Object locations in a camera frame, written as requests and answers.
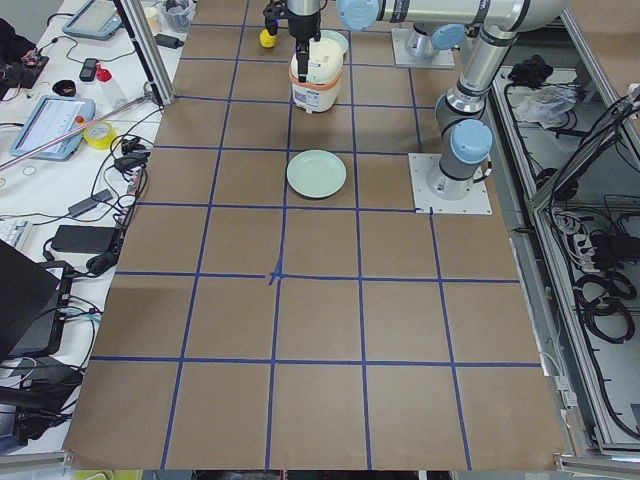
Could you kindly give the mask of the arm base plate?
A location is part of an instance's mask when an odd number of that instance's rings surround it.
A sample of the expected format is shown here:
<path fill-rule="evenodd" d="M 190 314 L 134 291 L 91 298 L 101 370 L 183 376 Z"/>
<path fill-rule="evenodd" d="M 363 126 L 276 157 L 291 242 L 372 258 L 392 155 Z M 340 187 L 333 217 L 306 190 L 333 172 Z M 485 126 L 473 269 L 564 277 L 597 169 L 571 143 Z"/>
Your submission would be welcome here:
<path fill-rule="evenodd" d="M 467 180 L 453 180 L 440 169 L 440 154 L 408 155 L 414 209 L 424 214 L 491 215 L 485 181 L 478 167 Z"/>
<path fill-rule="evenodd" d="M 393 29 L 392 46 L 397 67 L 453 69 L 453 38 L 444 35 L 428 35 L 414 29 Z"/>

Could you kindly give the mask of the green plate near arm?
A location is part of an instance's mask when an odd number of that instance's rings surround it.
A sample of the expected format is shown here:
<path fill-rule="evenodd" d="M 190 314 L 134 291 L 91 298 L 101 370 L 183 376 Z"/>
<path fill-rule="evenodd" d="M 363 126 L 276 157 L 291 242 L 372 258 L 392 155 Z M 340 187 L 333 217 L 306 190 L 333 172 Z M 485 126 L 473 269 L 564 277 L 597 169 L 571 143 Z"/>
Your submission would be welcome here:
<path fill-rule="evenodd" d="M 286 170 L 288 185 L 298 194 L 322 199 L 337 193 L 345 184 L 347 170 L 335 154 L 307 150 L 295 155 Z"/>
<path fill-rule="evenodd" d="M 349 49 L 349 41 L 343 34 L 338 31 L 323 29 L 321 31 L 321 37 L 336 41 L 340 45 L 344 53 L 346 53 Z"/>

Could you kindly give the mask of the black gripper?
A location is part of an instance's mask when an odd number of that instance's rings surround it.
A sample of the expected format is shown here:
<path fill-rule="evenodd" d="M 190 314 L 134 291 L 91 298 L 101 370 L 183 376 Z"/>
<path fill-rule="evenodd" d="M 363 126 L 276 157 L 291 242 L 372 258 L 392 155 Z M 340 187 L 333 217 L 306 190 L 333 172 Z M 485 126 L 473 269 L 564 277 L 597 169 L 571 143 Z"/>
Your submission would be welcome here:
<path fill-rule="evenodd" d="M 270 0 L 263 9 L 264 24 L 267 31 L 277 31 L 279 22 L 288 19 L 285 0 Z"/>
<path fill-rule="evenodd" d="M 289 34 L 296 40 L 297 78 L 301 83 L 307 82 L 308 63 L 311 39 L 321 36 L 321 14 L 297 15 L 288 13 Z"/>

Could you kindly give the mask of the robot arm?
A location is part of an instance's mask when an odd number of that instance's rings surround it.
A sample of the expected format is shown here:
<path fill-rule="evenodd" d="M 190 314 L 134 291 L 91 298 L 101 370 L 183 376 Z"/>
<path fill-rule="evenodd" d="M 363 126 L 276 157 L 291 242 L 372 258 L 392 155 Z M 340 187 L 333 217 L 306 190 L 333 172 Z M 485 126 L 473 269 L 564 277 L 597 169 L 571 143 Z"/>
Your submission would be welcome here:
<path fill-rule="evenodd" d="M 470 47 L 457 83 L 436 104 L 444 151 L 426 179 L 435 195 L 459 200 L 476 183 L 474 174 L 493 144 L 481 117 L 497 71 L 520 33 L 548 24 L 566 5 L 532 0 L 337 2 L 342 24 L 352 31 L 381 21 L 412 23 L 405 34 L 405 51 L 412 60 L 432 60 L 456 46 Z"/>
<path fill-rule="evenodd" d="M 385 16 L 385 1 L 337 1 L 336 9 L 343 25 L 354 31 L 368 29 Z M 311 41 L 321 38 L 320 1 L 270 1 L 263 10 L 265 28 L 275 36 L 279 22 L 286 20 L 289 34 L 295 39 L 295 53 L 304 56 L 310 53 Z M 436 50 L 450 49 L 464 36 L 461 24 L 428 23 L 426 20 L 414 24 L 419 37 L 429 39 Z"/>

